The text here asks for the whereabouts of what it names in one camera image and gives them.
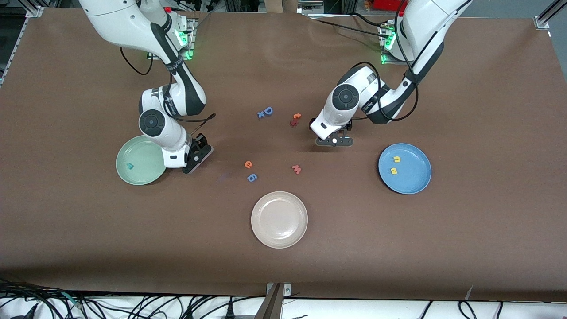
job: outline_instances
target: metal bracket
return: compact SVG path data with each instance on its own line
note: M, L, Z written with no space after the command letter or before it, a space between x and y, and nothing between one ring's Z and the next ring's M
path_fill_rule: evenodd
M272 286L274 286L274 283L268 283L266 285L266 295L270 293L270 288L272 288ZM283 296L291 296L291 283L283 283Z
M537 30L547 30L549 29L549 23L545 22L543 25L540 24L538 16L534 17L534 25Z
M26 18L39 18L43 13L43 7L36 6L35 10L29 10L26 12Z

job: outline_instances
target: white floor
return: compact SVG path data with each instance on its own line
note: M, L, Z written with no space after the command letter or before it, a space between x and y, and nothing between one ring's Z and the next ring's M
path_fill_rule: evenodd
M145 308L141 315L148 316L155 308L172 297L163 297ZM99 297L93 298L103 305L113 308L132 310L142 297ZM2 298L0 303L9 299ZM185 311L190 297L182 297L181 303L173 301L168 303L159 313L152 318L173 319L179 318L182 311ZM218 297L200 307L194 314L194 319L201 319L209 310L227 303L228 297ZM237 316L254 315L263 298L254 298L234 303L234 313ZM61 311L63 316L67 315L67 310L60 301L52 301ZM0 319L9 319L15 316L25 315L35 301L24 301L18 299L0 308ZM319 299L286 299L282 310L283 319L297 319L307 315L307 319L330 319L330 318L358 318L358 319L418 319L423 313L428 301L405 301L405 300L319 300ZM470 301L478 319L494 319L499 307L497 302L474 302ZM206 319L218 319L226 314L224 307L213 312ZM472 318L466 306L463 307L465 314ZM84 318L79 309L73 308L74 318ZM89 318L98 318L95 314L87 310ZM128 314L122 312L106 311L107 318L127 319ZM567 304L550 303L504 303L500 319L564 319L567 316ZM449 319L462 318L456 301L435 301L429 308L427 319ZM52 319L51 312L44 305L40 304L36 310L34 319Z

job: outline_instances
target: beige plate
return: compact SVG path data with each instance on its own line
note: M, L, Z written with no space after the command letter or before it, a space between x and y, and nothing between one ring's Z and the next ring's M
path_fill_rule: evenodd
M307 230L307 210L297 196L283 191L264 195L252 210L252 230L262 244L282 249L297 243Z

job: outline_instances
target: plate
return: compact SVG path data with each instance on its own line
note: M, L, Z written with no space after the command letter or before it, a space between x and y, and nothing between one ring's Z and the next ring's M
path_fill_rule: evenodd
M149 184L165 170L162 148L144 135L126 142L116 156L116 171L128 184Z
M398 143L388 146L378 159L378 173L393 191L416 194L427 187L431 180L431 163L419 148Z
M283 191L264 195L252 210L252 230L262 244L276 249L295 245L307 230L307 210L297 196Z

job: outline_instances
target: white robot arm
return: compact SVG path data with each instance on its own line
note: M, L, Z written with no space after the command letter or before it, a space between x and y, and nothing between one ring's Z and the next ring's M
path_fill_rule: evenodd
M393 55L402 47L404 53L407 52L407 56L410 56L408 59L413 60L401 84L393 90L369 67L354 67L329 94L323 110L311 123L311 129L325 140L347 125L356 112L356 107L375 124L387 124L397 117L416 85L423 80L443 52L443 39L447 30L471 2L472 0L410 1L404 16L397 19L398 26L395 30L398 33L394 34L392 40L397 40L397 43L390 46Z
M139 49L159 57L175 83L149 89L140 97L139 128L162 147L166 167L188 167L190 173L212 152L189 156L192 138L173 118L197 115L206 104L201 85L187 68L180 51L187 49L187 19L165 12L159 0L79 0L92 26L106 41L119 47Z

